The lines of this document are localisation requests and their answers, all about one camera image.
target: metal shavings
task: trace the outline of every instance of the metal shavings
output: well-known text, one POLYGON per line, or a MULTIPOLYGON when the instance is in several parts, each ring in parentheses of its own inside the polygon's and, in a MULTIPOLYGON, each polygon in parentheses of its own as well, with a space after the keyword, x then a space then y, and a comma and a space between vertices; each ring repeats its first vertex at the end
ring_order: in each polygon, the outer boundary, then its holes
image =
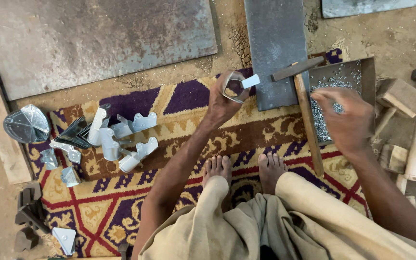
MULTIPOLYGON (((333 71, 333 73, 335 74, 335 76, 340 74, 341 73, 341 68, 338 69, 338 72, 333 71)), ((361 79, 362 79, 361 71, 357 68, 353 68, 351 70, 351 75, 354 78, 355 86, 353 86, 353 84, 349 81, 342 81, 342 79, 346 79, 346 77, 344 77, 344 76, 342 76, 342 77, 329 77, 326 82, 323 81, 323 80, 325 80, 325 77, 323 77, 322 80, 318 81, 317 86, 312 86, 311 87, 311 92, 315 91, 318 88, 322 88, 322 87, 344 87, 344 88, 354 89, 357 93, 359 93, 359 95, 361 95, 361 89, 362 89, 362 86, 361 86, 361 79)), ((317 139, 318 139, 319 143, 332 141, 332 138, 330 137, 330 133, 328 133, 328 129, 327 129, 327 126, 326 126, 325 121, 324 121, 324 114, 322 112, 322 109, 320 108, 319 104, 312 97, 311 97, 311 110, 312 110, 312 115, 314 116, 314 127, 316 129, 317 139)), ((340 105, 337 102, 335 102, 333 104, 333 110, 335 110, 335 112, 337 112, 337 113, 344 112, 343 106, 340 105)))

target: patterned rug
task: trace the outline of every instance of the patterned rug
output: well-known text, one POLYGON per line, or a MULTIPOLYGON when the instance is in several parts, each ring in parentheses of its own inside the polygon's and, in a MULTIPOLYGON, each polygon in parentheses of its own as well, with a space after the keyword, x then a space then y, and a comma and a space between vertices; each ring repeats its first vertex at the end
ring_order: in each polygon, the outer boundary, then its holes
MULTIPOLYGON (((251 69, 241 72, 251 76, 251 69)), ((51 139, 62 133, 75 119, 85 116, 91 122, 99 105, 111 103, 111 124, 118 123, 116 114, 133 119, 136 113, 147 116, 157 113, 158 126, 136 133, 130 138, 146 143, 156 137, 159 148, 130 174, 120 171, 118 161, 103 158, 102 150, 82 150, 80 164, 71 163, 61 150, 55 154, 60 167, 46 170, 39 152, 49 148, 49 141, 28 144, 30 160, 37 180, 43 188, 43 204, 48 211, 50 227, 72 228, 77 231, 77 257, 119 256, 117 247, 124 242, 131 245, 136 239, 140 223, 140 207, 155 176, 187 141, 205 115, 209 86, 215 77, 201 78, 174 85, 134 91, 128 95, 90 101, 48 113, 52 122, 51 139), (61 182, 61 170, 74 165, 84 182, 67 188, 61 182)), ((176 210, 196 204, 202 192, 201 168, 205 158, 228 155, 233 162, 233 206, 253 198, 262 191, 257 158, 261 153, 277 152, 285 158, 290 170, 303 176, 319 188, 366 215, 367 206, 354 170, 346 168, 347 161, 333 146, 321 147, 325 174, 317 178, 312 168, 310 152, 305 140, 299 106, 281 107, 258 112, 256 96, 244 103, 242 109, 213 133, 187 182, 176 210)), ((133 145, 127 147, 135 150, 133 145)), ((63 255, 57 240, 51 254, 63 255)))

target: folded metal piece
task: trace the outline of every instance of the folded metal piece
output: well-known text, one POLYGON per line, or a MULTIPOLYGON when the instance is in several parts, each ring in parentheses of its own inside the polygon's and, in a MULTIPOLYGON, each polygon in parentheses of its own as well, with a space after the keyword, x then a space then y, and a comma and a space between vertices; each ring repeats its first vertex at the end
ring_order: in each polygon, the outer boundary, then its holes
POLYGON ((113 130, 111 128, 101 128, 99 130, 104 158, 108 161, 118 160, 121 157, 120 143, 113 139, 113 130))
POLYGON ((52 235, 57 238, 66 255, 73 255, 75 252, 76 235, 76 231, 74 229, 55 227, 52 229, 52 235))
POLYGON ((51 143, 49 144, 52 148, 58 148, 63 151, 66 151, 66 155, 68 159, 73 163, 80 163, 81 162, 81 153, 78 150, 75 150, 73 146, 65 143, 58 143, 54 140, 51 140, 51 143))
POLYGON ((111 128, 115 137, 118 139, 157 125, 157 114, 154 112, 150 112, 147 117, 143 117, 140 113, 137 113, 134 115, 134 121, 127 120, 118 114, 117 119, 121 123, 114 124, 111 128))
POLYGON ((43 142, 51 132, 51 124, 46 116, 32 104, 7 115, 3 128, 10 137, 21 143, 43 142))
POLYGON ((73 187, 81 183, 79 176, 73 166, 62 170, 61 180, 66 184, 67 188, 73 187))
POLYGON ((158 148, 157 138, 151 137, 147 143, 138 143, 136 145, 137 152, 128 151, 121 148, 120 152, 126 154, 126 156, 121 159, 118 164, 120 169, 125 173, 132 171, 143 159, 145 159, 149 154, 151 154, 155 149, 158 148))
POLYGON ((80 117, 77 120, 73 121, 73 123, 69 125, 66 128, 66 130, 64 130, 64 132, 62 132, 56 138, 54 138, 54 141, 73 145, 80 149, 88 149, 89 147, 91 147, 91 145, 88 143, 87 140, 79 136, 79 134, 87 126, 88 124, 86 123, 85 117, 80 117))
POLYGON ((94 121, 92 121, 91 127, 89 129, 89 133, 88 133, 88 142, 90 144, 95 145, 95 146, 101 145, 99 129, 103 126, 105 121, 107 122, 107 124, 105 125, 107 127, 109 123, 108 118, 110 117, 107 111, 111 107, 112 107, 111 104, 103 104, 97 109, 96 115, 94 116, 94 121))
POLYGON ((46 170, 54 170, 59 167, 53 148, 46 149, 40 152, 40 154, 42 155, 41 162, 46 164, 46 170))

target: metal plate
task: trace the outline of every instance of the metal plate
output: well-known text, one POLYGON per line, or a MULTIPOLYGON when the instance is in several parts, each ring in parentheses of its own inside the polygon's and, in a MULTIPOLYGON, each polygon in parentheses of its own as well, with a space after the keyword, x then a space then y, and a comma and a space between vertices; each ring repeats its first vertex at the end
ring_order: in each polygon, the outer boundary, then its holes
POLYGON ((208 0, 0 0, 8 100, 216 52, 208 0))
POLYGON ((322 14, 335 18, 415 6, 416 0, 322 0, 322 14))
MULTIPOLYGON (((273 82, 271 74, 307 59, 302 0, 245 0, 258 110, 298 104, 293 79, 273 82)), ((303 73, 309 91, 308 73, 303 73)))

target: dirt floor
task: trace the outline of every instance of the dirt floor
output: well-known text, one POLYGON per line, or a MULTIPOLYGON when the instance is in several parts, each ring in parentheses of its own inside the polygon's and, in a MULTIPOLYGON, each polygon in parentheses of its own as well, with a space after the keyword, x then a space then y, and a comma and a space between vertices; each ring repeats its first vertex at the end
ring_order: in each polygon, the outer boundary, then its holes
MULTIPOLYGON (((216 55, 20 99, 10 102, 11 109, 34 104, 43 111, 51 111, 250 66, 243 1, 211 0, 210 3, 219 45, 216 55)), ((377 75, 401 78, 416 86, 410 80, 410 74, 416 68, 416 7, 324 20, 319 0, 304 0, 304 6, 308 54, 326 51, 337 39, 344 38, 352 60, 375 56, 377 75)), ((408 148, 413 125, 413 120, 395 116, 382 133, 380 144, 408 148)), ((13 251, 15 233, 21 228, 13 223, 20 189, 20 185, 8 185, 0 161, 0 260, 31 260, 48 254, 43 245, 29 252, 13 251)), ((416 182, 409 182, 407 194, 416 196, 416 182)))

